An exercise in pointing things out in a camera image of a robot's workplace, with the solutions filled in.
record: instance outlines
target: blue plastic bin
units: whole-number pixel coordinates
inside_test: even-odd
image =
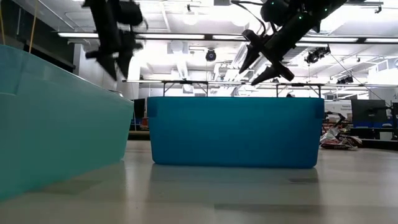
[[[148,115],[157,164],[312,168],[321,98],[152,97]]]
[[[0,44],[0,201],[119,162],[133,112],[133,102]]]

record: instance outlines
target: wall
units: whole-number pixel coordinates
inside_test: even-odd
[[[348,119],[352,119],[353,110],[351,107],[350,101],[334,101],[334,102],[325,102],[325,111],[330,111],[334,113],[341,113],[344,117]]]
[[[75,44],[73,63],[76,65],[74,74],[107,90],[120,91],[123,97],[133,100],[138,98],[137,83],[123,83],[114,81],[108,73],[96,62],[95,59],[86,59],[85,51],[81,44]]]
[[[370,100],[385,100],[389,105],[390,102],[398,102],[398,88],[373,88],[369,91]]]
[[[7,35],[6,44],[23,49],[30,42],[33,15],[19,7],[11,0],[1,1],[4,33]],[[36,20],[34,33],[34,47],[44,49],[47,55],[70,64],[73,63],[73,45],[68,45],[68,40],[61,38],[50,26]]]
[[[203,90],[195,89],[195,93],[203,93]],[[139,98],[148,98],[150,96],[163,96],[163,88],[140,88]],[[182,88],[171,88],[167,90],[166,96],[194,96],[193,94],[183,94]]]

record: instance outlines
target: gray floor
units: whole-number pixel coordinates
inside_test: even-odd
[[[398,154],[321,151],[316,169],[124,163],[0,203],[0,223],[398,223]]]

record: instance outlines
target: fluorescent light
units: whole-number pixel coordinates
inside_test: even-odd
[[[242,35],[213,35],[213,40],[246,40]]]
[[[216,84],[216,85],[242,85],[244,84],[250,84],[247,82],[209,82],[209,84]]]
[[[66,38],[98,38],[98,34],[85,32],[59,32],[58,35]]]
[[[66,38],[88,38],[94,39],[98,38],[98,34],[96,33],[88,33],[88,32],[59,32],[58,35],[60,37]],[[205,35],[203,34],[139,34],[139,37],[146,39],[204,39]]]
[[[267,85],[283,85],[283,83],[258,83],[259,86],[267,86]]]
[[[366,43],[374,42],[374,43],[398,43],[398,38],[367,38],[365,40]]]
[[[139,36],[147,39],[204,39],[202,34],[139,34]]]
[[[160,80],[126,80],[128,83],[162,83]]]
[[[200,47],[200,46],[189,46],[189,50],[200,50],[200,51],[205,51],[207,48],[206,47]]]
[[[328,44],[297,43],[297,47],[328,47]]]
[[[356,42],[358,38],[345,38],[345,37],[303,37],[301,38],[301,42]]]

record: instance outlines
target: cable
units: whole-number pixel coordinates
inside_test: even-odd
[[[2,37],[2,42],[5,45],[6,44],[6,36],[4,34],[4,24],[2,21],[2,12],[1,12],[1,5],[0,5],[0,23],[1,23],[1,37]]]
[[[333,56],[332,54],[330,54],[330,56],[332,56],[335,60],[336,60],[336,62],[346,71],[346,72],[348,72],[348,73],[350,73],[348,70],[347,70],[347,68],[345,68],[338,60],[337,60],[337,58],[335,58],[335,56]],[[380,96],[378,96],[377,94],[375,94],[370,88],[368,88],[367,86],[365,86],[363,83],[361,83],[361,81],[359,81],[354,75],[352,75],[351,74],[351,76],[356,80],[356,81],[358,81],[359,82],[359,84],[361,84],[363,87],[365,87],[369,92],[371,92],[371,93],[373,93],[373,95],[375,95],[377,98],[379,98],[380,100],[383,100]]]
[[[235,4],[235,3],[240,3],[240,4],[253,4],[253,5],[257,5],[257,6],[262,6],[264,3],[258,3],[258,2],[251,2],[251,1],[231,1],[231,3]]]
[[[147,21],[147,19],[144,18],[142,21],[144,21],[146,30],[148,30],[149,26],[148,26],[148,21]]]
[[[274,34],[276,34],[277,30],[276,30],[275,24],[272,23],[272,22],[270,22],[270,24],[271,24],[271,27],[272,27],[272,31],[274,32]]]
[[[36,26],[36,17],[37,17],[37,1],[35,0],[35,16],[33,17],[33,26],[32,26],[32,33],[30,35],[30,45],[29,45],[29,53],[32,51],[32,45],[33,45],[33,36],[35,34],[35,26]]]
[[[246,10],[247,12],[249,12],[252,16],[254,16],[254,18],[256,18],[256,19],[261,23],[261,26],[262,26],[262,28],[264,29],[264,31],[262,31],[262,33],[261,33],[261,37],[264,36],[264,34],[266,34],[266,30],[267,30],[267,29],[266,29],[266,25],[263,23],[262,20],[260,20],[259,18],[257,18],[257,16],[255,16],[249,9],[247,9],[247,8],[244,7],[244,6],[242,6],[242,5],[240,4],[239,1],[231,1],[231,3],[232,3],[232,4],[235,4],[235,5],[239,6],[239,7],[241,7],[241,8],[244,9],[244,10]]]

